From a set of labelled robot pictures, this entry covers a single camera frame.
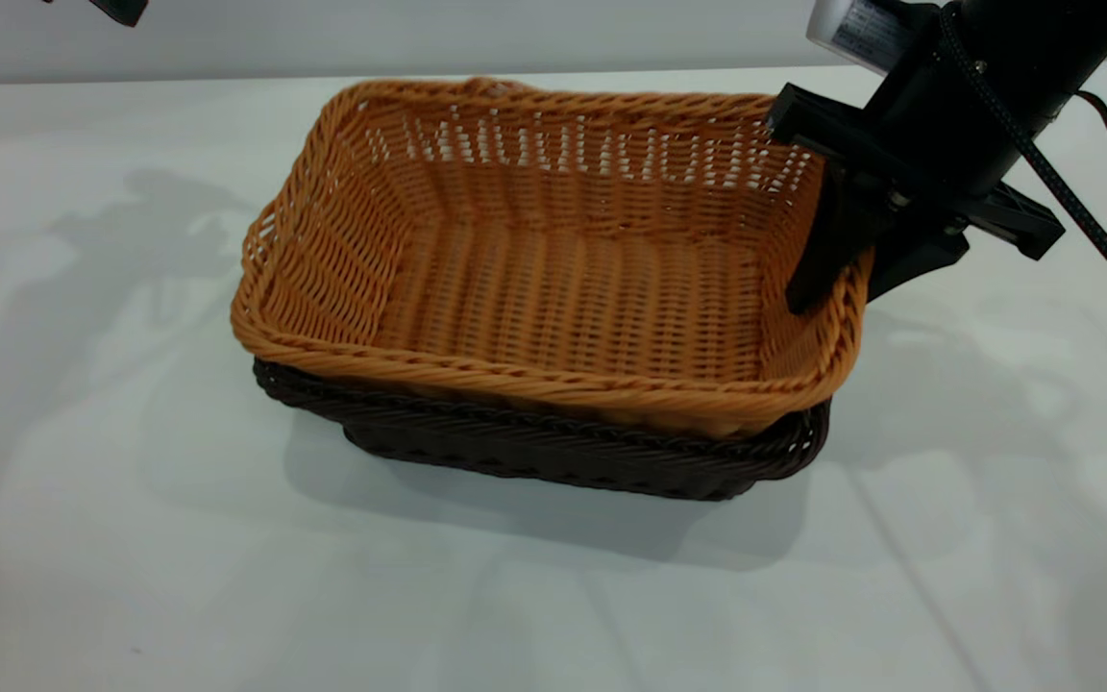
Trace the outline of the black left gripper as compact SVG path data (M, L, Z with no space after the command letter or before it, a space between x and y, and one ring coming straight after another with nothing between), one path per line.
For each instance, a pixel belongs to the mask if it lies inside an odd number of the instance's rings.
M134 28L139 25L139 19L149 8L148 0L89 0L99 12L105 14L118 25Z

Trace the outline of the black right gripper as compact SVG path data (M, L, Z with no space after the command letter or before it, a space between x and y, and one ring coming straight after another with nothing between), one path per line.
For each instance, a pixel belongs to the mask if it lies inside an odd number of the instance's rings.
M1020 158L1015 136L1057 117L1065 85L1033 51L954 19L953 52L940 19L924 19L873 97L853 107L787 85L769 115L773 136L827 162L811 233L785 290L801 314L844 268L875 249L867 301L956 264L971 225L1037 260L1063 235L1054 215L1003 183Z

